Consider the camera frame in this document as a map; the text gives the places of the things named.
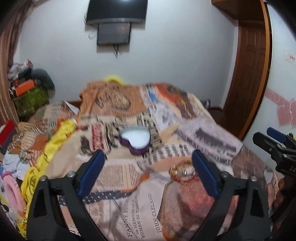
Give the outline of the yellow cloth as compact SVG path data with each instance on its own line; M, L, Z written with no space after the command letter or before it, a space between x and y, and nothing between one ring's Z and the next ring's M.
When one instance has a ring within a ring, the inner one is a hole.
M19 233L24 238L27 237L27 222L29 209L38 181L40 177L45 174L46 168L52 161L54 155L67 141L67 139L74 132L76 127L77 124L72 120L62 121L55 133L53 134L53 136L46 143L43 152L41 153L41 156L39 156L37 160L36 165L29 168L24 175L20 191L26 204L26 213L23 218L23 221L17 224Z

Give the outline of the yellow pillow behind bed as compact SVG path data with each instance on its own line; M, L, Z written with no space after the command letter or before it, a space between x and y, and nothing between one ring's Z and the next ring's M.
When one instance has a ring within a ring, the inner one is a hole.
M120 85L125 85L125 82L119 77L119 76L116 76L116 75L108 75L104 81L106 82L112 82L112 83L117 83L117 84L120 84Z

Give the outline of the printed newspaper-pattern bedspread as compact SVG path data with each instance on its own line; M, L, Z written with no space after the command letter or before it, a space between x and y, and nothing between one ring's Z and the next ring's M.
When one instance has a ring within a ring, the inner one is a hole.
M95 150L106 166L83 203L111 240L189 240L214 199L198 178L187 184L169 169L200 149L236 178L256 176L272 203L279 178L243 143L219 126L195 95L166 83L142 86L92 82L77 114L61 101L41 107L20 123L3 159L18 184L20 212L12 190L1 183L1 206L21 235L27 234L29 204L39 178L75 171Z

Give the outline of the orange box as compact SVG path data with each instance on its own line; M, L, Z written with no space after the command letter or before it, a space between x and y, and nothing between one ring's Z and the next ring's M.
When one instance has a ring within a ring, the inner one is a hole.
M16 96L20 96L33 88L35 88L34 80L27 80L16 87Z

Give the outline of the brown wooden door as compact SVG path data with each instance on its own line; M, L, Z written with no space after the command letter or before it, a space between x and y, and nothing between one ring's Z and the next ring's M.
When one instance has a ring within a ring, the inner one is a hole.
M220 125L243 140L261 104L271 62L271 30L264 1L212 1L238 21L236 59Z

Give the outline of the dark grey bag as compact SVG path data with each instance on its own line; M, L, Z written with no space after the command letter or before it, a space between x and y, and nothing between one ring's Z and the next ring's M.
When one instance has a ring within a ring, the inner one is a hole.
M46 70L33 69L32 78L39 80L40 84L46 89L49 99L55 96L55 84Z

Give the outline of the brown striped curtain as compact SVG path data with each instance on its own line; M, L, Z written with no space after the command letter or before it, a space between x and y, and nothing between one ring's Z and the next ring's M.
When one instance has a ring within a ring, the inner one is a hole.
M14 102L8 88L8 71L13 64L14 53L23 23L32 1L1 1L1 9L8 7L1 19L1 124L7 120L18 123Z

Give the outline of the grey box under television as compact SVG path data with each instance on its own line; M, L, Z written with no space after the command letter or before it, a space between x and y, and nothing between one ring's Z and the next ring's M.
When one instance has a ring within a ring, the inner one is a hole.
M100 23L98 24L97 45L128 45L131 29L131 23Z

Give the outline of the pink heart wall stickers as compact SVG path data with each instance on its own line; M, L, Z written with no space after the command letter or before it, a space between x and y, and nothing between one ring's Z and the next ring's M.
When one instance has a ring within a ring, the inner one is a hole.
M265 91L265 97L276 104L276 115L279 126L291 126L295 128L295 98L286 100L283 96L277 92L267 88Z

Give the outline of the wall-mounted black television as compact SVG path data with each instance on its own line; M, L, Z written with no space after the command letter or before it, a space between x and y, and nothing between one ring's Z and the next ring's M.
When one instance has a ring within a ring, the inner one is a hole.
M89 2L86 24L143 23L147 16L147 0L92 0Z

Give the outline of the pink fluffy item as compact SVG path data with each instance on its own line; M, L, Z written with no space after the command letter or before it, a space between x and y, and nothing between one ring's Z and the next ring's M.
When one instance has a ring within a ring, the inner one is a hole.
M9 172L4 172L1 175L1 178L4 182L4 188L10 206L19 212L25 213L27 210L26 202L24 201L21 190L15 178Z

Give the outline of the green patterned box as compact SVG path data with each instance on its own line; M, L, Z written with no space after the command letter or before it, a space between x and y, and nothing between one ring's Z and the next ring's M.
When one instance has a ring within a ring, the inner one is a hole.
M48 103L48 93L41 87L35 87L13 99L18 116L34 114L40 107Z

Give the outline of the red box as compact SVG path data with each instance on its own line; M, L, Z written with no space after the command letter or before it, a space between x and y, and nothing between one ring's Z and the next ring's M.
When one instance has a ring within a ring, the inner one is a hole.
M12 141L13 135L16 134L16 126L12 120L7 120L6 123L1 126L0 134L0 146L6 146Z

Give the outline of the purple heart-shaped jewelry box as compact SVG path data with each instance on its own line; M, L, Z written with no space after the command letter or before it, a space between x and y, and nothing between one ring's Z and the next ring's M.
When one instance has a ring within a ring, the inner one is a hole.
M135 156L145 154L150 147L151 132L146 126L128 126L119 131L119 142Z

